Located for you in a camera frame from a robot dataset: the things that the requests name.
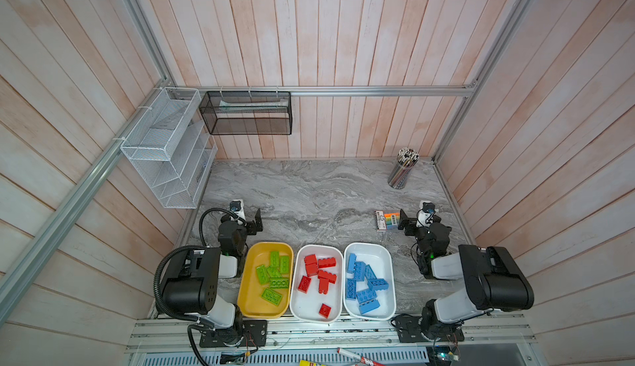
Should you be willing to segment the green lego brick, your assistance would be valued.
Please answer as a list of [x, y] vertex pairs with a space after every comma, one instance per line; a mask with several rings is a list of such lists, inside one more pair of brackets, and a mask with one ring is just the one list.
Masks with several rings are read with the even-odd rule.
[[269, 288], [272, 289], [286, 289], [289, 287], [288, 278], [272, 278], [269, 282]]
[[290, 273], [290, 258], [287, 255], [283, 255], [279, 257], [279, 272], [282, 275], [286, 275]]
[[282, 302], [283, 295], [276, 292], [274, 289], [266, 288], [263, 293], [261, 293], [261, 298], [274, 306], [279, 306]]
[[280, 271], [278, 270], [278, 268], [275, 268], [275, 267], [272, 267], [272, 266], [267, 268], [267, 273], [269, 274], [269, 276], [271, 278], [281, 278], [282, 277], [282, 275], [281, 275]]
[[271, 251], [270, 252], [270, 266], [274, 269], [279, 269], [280, 258], [279, 251]]
[[260, 285], [266, 285], [266, 283], [269, 283], [270, 276], [267, 273], [267, 267], [264, 266], [263, 264], [259, 265], [256, 268], [256, 277]]

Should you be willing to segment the blue lego brick side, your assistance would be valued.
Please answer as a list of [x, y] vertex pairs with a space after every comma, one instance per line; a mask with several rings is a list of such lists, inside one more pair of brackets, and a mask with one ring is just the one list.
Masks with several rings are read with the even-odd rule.
[[373, 291], [382, 291], [389, 288], [389, 283], [383, 278], [370, 278], [367, 280], [368, 288]]

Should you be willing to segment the blue lego brick bottom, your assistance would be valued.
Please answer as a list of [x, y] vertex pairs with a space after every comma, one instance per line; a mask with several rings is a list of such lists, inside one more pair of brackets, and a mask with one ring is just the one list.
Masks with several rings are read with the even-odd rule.
[[348, 278], [346, 280], [345, 299], [357, 299], [357, 281], [354, 278]]

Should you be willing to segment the red long lego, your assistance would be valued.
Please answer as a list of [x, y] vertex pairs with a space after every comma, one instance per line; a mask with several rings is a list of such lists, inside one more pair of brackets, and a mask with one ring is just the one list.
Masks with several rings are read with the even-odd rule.
[[322, 269], [320, 269], [318, 271], [317, 277], [321, 281], [325, 281], [325, 282], [328, 282], [328, 283], [336, 283], [337, 282], [337, 275], [335, 275], [334, 273], [329, 273], [329, 272], [324, 271]]
[[337, 260], [334, 257], [319, 259], [317, 261], [317, 266], [319, 268], [332, 268], [337, 265]]

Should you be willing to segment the small red lego brick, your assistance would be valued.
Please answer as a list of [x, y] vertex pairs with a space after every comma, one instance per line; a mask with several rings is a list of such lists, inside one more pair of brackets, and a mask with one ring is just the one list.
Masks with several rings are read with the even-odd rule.
[[319, 315], [322, 316], [325, 319], [328, 319], [330, 316], [330, 313], [332, 311], [332, 308], [326, 304], [322, 304], [322, 306], [319, 309]]

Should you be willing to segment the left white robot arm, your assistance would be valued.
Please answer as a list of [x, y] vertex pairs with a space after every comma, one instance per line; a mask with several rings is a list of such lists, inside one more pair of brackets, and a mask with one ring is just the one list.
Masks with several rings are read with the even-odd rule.
[[246, 220], [238, 201], [230, 208], [213, 207], [198, 223], [200, 245], [184, 245], [160, 261], [153, 279], [155, 307], [160, 314], [188, 321], [187, 335], [195, 354], [207, 347], [253, 347], [266, 342], [267, 322], [247, 321], [238, 305], [218, 294], [221, 278], [244, 271], [249, 236], [264, 230], [261, 211]]

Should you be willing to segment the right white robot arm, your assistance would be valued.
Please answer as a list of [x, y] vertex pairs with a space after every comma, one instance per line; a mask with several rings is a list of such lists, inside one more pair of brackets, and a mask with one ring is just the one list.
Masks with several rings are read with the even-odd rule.
[[506, 248], [459, 245], [458, 252], [448, 252], [451, 227], [442, 223], [433, 203], [422, 203], [416, 217], [401, 210], [398, 229], [415, 238], [416, 253], [411, 257], [421, 275], [463, 281], [457, 292], [426, 303], [418, 323], [425, 339], [454, 338], [466, 321], [534, 305], [532, 286]]

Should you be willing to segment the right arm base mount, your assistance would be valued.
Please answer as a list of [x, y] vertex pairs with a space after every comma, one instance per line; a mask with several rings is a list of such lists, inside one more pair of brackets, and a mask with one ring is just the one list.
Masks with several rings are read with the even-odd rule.
[[400, 343], [465, 340], [461, 325], [443, 324], [433, 317], [398, 314], [390, 319], [390, 324], [396, 329]]

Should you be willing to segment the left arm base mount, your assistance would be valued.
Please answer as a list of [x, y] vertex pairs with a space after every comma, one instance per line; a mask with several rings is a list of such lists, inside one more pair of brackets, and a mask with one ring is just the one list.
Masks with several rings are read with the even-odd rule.
[[203, 333], [199, 345], [204, 349], [259, 349], [266, 345], [267, 327], [266, 320], [242, 321], [231, 328]]

